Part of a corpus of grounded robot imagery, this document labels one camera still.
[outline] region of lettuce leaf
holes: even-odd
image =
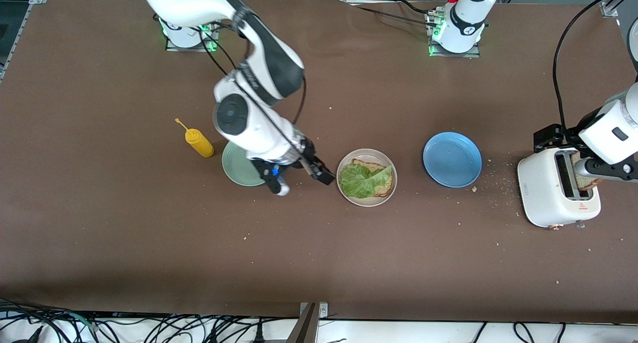
[[[392,177],[392,166],[374,172],[361,165],[348,164],[341,171],[339,182],[344,195],[368,198],[374,195],[374,187],[384,186]]]

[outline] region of brown table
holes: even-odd
[[[0,86],[0,295],[105,311],[294,316],[321,300],[338,318],[638,320],[638,186],[604,182],[584,231],[548,231],[524,218],[515,177],[532,133],[558,120],[552,55],[580,7],[496,5],[470,61],[429,57],[422,28],[337,0],[249,5],[306,65],[298,126],[319,157],[334,169],[382,150],[398,171],[391,200],[353,206],[303,171],[287,197],[233,184],[206,55],[164,52],[143,0],[49,0]],[[241,57],[240,39],[221,40]],[[586,14],[559,71],[572,124],[628,88],[615,20]],[[300,97],[278,111],[291,118]],[[199,157],[176,117],[217,154]],[[424,172],[424,143],[447,130],[481,149],[476,192]]]

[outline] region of yellow squeeze bottle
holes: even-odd
[[[201,134],[201,131],[198,129],[189,129],[186,125],[182,124],[182,121],[179,119],[175,119],[175,122],[182,125],[184,129],[186,129],[186,133],[184,134],[184,138],[187,143],[192,146],[196,152],[203,157],[211,157],[215,152],[215,149],[212,148],[210,142]]]

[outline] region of toast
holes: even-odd
[[[352,163],[355,165],[361,165],[370,170],[370,172],[374,172],[376,170],[382,170],[386,168],[386,166],[375,164],[374,162],[365,162],[357,159],[353,159]],[[374,195],[372,197],[386,197],[392,191],[392,180],[394,179],[394,175],[390,175],[390,179],[386,181],[385,185],[374,187]]]
[[[576,152],[575,154],[571,154],[570,159],[572,160],[572,166],[576,165],[576,162],[580,161],[581,159],[581,153]],[[602,182],[602,178],[585,177],[576,173],[574,173],[574,176],[576,177],[576,186],[578,186],[578,189],[580,191],[592,190],[594,187]]]

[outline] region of green plate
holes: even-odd
[[[259,177],[253,163],[246,158],[246,150],[234,143],[226,145],[221,155],[221,166],[228,178],[241,186],[259,186],[265,182]]]

